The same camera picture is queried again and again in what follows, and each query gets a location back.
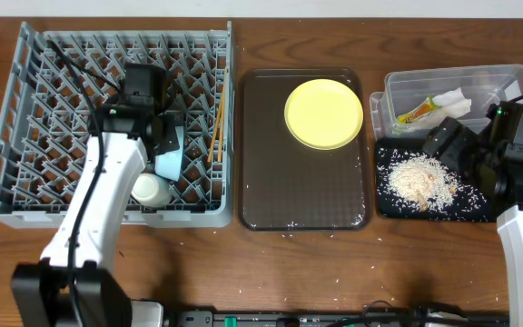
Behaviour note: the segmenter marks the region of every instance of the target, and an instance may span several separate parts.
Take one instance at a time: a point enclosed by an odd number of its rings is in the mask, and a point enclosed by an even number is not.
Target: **yellow plate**
[[[298,141],[314,149],[332,150],[359,133],[362,104],[348,86],[317,79],[296,87],[286,101],[284,116]]]

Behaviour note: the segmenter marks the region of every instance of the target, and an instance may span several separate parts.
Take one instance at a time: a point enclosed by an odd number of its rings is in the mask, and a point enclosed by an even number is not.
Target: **gray dish rack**
[[[45,40],[114,82],[125,63],[156,64],[177,89],[167,113],[184,121],[183,173],[172,201],[152,210],[131,197],[123,224],[156,228],[223,227],[232,219],[235,69],[232,24],[226,31],[70,31],[38,33],[22,23],[0,114],[0,222],[55,228],[64,219],[86,154],[89,111]],[[207,154],[227,68],[223,145]],[[95,105],[113,90],[80,74]],[[222,151],[222,161],[217,153]]]

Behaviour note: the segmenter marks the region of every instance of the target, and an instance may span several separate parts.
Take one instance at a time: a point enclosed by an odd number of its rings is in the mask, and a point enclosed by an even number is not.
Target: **wooden table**
[[[35,29],[224,29],[225,19],[26,19]],[[0,107],[22,19],[0,18]],[[363,99],[387,73],[479,64],[523,64],[523,20],[233,19],[238,76],[262,67],[349,67]],[[374,139],[368,106],[365,125]],[[239,128],[239,117],[236,121]],[[18,262],[37,262],[53,230],[0,223],[0,326],[20,324],[9,289]],[[126,226],[114,275],[133,298],[173,308],[356,312],[373,300],[427,301],[466,311],[506,311],[508,284],[494,223],[374,217],[358,233],[253,233]]]

